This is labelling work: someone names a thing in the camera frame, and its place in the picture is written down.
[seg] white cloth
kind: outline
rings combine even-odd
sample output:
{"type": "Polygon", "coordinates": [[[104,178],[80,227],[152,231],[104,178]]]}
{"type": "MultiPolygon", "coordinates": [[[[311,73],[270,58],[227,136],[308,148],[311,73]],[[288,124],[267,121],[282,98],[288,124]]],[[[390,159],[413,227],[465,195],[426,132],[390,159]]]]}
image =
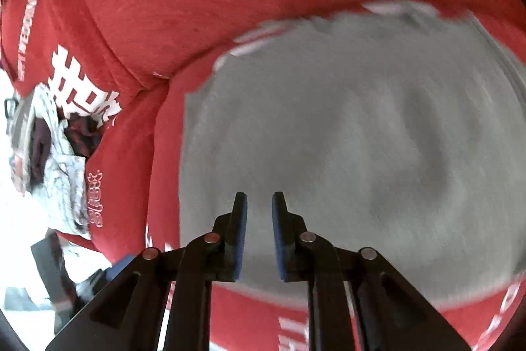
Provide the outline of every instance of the white cloth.
{"type": "Polygon", "coordinates": [[[46,211],[49,228],[90,239],[86,207],[84,171],[86,159],[75,156],[64,130],[67,120],[59,121],[49,88],[35,88],[33,107],[37,118],[51,131],[51,153],[44,168],[44,183],[35,186],[32,196],[46,211]]]}

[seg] gray surface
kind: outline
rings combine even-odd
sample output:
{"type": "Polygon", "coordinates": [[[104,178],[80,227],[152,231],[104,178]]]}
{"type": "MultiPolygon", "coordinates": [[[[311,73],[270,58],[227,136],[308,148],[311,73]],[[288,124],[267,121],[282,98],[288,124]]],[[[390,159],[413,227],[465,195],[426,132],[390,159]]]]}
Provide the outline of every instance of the gray surface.
{"type": "Polygon", "coordinates": [[[273,192],[336,246],[371,246],[435,304],[524,269],[517,69],[478,23],[342,14],[226,65],[187,96],[181,240],[248,195],[241,283],[277,296],[273,192]]]}

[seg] dark red cloth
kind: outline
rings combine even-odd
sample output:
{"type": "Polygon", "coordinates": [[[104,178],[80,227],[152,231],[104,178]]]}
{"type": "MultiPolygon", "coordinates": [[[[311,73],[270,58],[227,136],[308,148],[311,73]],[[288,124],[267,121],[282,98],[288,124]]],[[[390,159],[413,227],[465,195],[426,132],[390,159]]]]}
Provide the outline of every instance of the dark red cloth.
{"type": "Polygon", "coordinates": [[[81,117],[73,113],[64,134],[75,155],[90,158],[101,144],[103,129],[97,128],[97,122],[91,117],[81,117]]]}
{"type": "Polygon", "coordinates": [[[44,168],[51,153],[51,131],[45,120],[35,119],[31,151],[31,186],[44,182],[44,168]]]}

